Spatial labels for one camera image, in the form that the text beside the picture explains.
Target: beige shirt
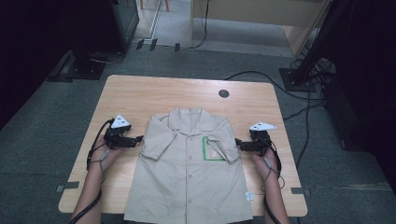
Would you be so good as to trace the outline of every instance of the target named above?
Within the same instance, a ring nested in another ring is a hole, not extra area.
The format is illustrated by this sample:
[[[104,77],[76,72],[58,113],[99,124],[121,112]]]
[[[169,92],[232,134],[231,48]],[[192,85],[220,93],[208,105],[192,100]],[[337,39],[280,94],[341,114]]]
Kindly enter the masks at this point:
[[[149,121],[124,219],[169,224],[248,220],[247,192],[230,121],[202,108],[176,108]]]

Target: floor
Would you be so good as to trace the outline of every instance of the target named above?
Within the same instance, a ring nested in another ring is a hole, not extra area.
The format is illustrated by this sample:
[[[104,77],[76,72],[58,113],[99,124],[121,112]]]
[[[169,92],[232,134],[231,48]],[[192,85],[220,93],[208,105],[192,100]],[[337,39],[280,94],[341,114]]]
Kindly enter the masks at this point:
[[[198,46],[203,40],[205,20],[194,19],[190,46],[191,0],[169,0],[169,12],[163,0],[144,0],[143,9],[139,2],[136,1],[140,22],[133,42],[146,39],[145,43],[150,44],[152,39],[158,38],[157,45],[179,43],[182,48],[188,48]],[[294,57],[279,25],[207,20],[206,30],[206,41],[199,49]]]

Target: black monitor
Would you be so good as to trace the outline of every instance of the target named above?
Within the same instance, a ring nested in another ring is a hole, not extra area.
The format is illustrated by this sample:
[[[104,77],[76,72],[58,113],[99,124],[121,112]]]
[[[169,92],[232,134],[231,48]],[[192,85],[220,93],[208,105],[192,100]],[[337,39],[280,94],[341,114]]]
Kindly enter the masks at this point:
[[[60,60],[49,80],[99,79],[106,65],[99,62],[107,61],[104,55],[121,57],[128,50],[139,23],[135,0],[70,0],[57,4],[54,17],[71,51]]]

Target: black equipment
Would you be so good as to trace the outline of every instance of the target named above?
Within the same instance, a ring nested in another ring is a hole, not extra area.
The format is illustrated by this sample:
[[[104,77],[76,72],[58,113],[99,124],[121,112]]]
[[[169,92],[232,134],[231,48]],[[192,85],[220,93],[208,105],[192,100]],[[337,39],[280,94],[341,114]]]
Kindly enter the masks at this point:
[[[276,148],[273,148],[274,143],[271,141],[271,137],[267,131],[253,131],[249,130],[250,138],[252,142],[242,142],[240,139],[235,138],[235,143],[242,151],[256,151],[260,152],[260,156],[262,157],[266,150],[270,148],[276,157],[276,166],[277,166],[277,175],[280,175],[280,171],[282,170],[282,163],[280,162],[280,158],[277,155]]]
[[[394,1],[332,1],[318,38],[298,69],[280,72],[292,91],[312,78],[307,74],[320,58],[334,63],[336,74],[324,85],[323,95],[343,148],[375,155],[396,192],[396,33],[389,31],[396,21],[394,8]]]
[[[58,29],[70,51],[52,70],[49,81],[99,79],[106,63],[115,62],[108,62],[108,56],[126,54],[139,23],[135,1],[70,0],[55,10]]]
[[[132,125],[120,128],[108,127],[105,134],[106,145],[110,149],[115,147],[135,147],[137,143],[143,140],[143,135],[136,138],[122,136],[125,132],[131,130]]]
[[[110,127],[107,128],[106,134],[104,139],[106,141],[106,145],[110,149],[116,149],[116,147],[136,147],[136,144],[143,140],[143,135],[137,136],[136,138],[125,137],[123,134],[129,130],[131,130],[132,125],[128,124],[128,126],[112,128],[111,125],[115,119],[110,119],[106,121],[101,129],[99,130],[98,134],[96,135],[95,141],[93,141],[92,147],[90,152],[88,153],[87,157],[87,170],[90,168],[91,159],[93,152],[98,148],[95,148],[96,142],[99,138],[100,133],[105,128],[107,124],[110,124]]]

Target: shirt collar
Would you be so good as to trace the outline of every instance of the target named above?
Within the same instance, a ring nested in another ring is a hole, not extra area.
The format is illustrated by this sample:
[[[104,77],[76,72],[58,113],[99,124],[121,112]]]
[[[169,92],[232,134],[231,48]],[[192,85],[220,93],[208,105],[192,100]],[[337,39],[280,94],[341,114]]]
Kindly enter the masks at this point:
[[[183,121],[180,119],[180,114],[200,114],[200,118],[196,123],[195,127],[190,131],[190,127],[188,127]],[[171,112],[169,112],[169,128],[172,130],[178,130],[180,133],[184,133],[187,135],[196,135],[200,134],[202,131],[212,131],[213,130],[213,119],[212,115],[209,114],[206,110],[194,107],[189,109],[184,108],[175,108]]]

